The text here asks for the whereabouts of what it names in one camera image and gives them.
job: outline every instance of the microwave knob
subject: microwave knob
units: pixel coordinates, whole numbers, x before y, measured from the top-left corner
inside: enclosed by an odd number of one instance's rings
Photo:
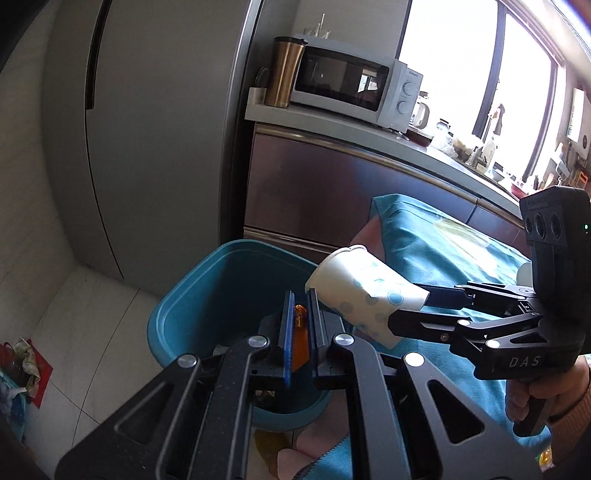
[[[411,104],[409,102],[398,102],[396,110],[398,110],[398,113],[401,115],[406,115],[411,110]]]
[[[408,96],[412,96],[415,93],[417,93],[417,87],[415,84],[411,83],[411,82],[406,82],[403,86],[402,86],[402,91],[408,95]]]

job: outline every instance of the paper cup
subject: paper cup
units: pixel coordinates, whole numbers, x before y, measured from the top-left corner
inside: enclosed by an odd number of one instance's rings
[[[400,341],[388,329],[390,315],[398,309],[420,310],[428,296],[363,245],[326,257],[306,282],[306,291],[310,288],[327,307],[386,348]]]

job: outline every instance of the teal towel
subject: teal towel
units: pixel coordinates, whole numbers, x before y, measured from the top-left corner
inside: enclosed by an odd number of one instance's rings
[[[406,195],[374,198],[373,215],[379,215],[382,223],[385,262],[413,283],[442,287],[453,287],[467,281],[514,285],[517,269],[529,261],[514,248]],[[445,312],[458,313],[453,310]],[[493,318],[471,310],[461,313],[468,314],[475,321]],[[505,415],[504,380],[477,380],[473,376],[473,365],[465,358],[452,355],[446,345],[411,339],[403,339],[392,350],[376,342],[373,345],[376,350],[395,356],[408,352],[421,353],[512,434],[512,423]],[[534,456],[550,444],[548,428],[536,437],[515,438]],[[322,456],[302,478],[351,479],[349,439]]]

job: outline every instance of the white microwave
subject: white microwave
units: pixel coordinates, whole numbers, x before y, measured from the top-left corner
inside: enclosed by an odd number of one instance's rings
[[[395,58],[336,40],[308,42],[291,101],[341,113],[405,133],[423,75]]]

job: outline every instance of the refrigerator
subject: refrigerator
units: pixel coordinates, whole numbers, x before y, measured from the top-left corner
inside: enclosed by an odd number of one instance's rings
[[[242,235],[248,88],[299,0],[63,0],[41,121],[77,259],[165,294]]]

